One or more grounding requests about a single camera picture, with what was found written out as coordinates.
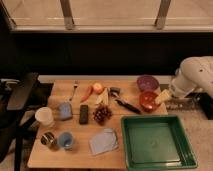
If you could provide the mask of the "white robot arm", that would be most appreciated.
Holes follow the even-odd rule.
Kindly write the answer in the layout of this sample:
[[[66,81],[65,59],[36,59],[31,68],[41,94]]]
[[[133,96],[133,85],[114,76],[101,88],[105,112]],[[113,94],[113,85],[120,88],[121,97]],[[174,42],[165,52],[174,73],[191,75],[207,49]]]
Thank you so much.
[[[155,98],[155,103],[161,104],[172,98],[184,98],[196,88],[203,89],[213,98],[213,56],[184,59],[169,88]]]

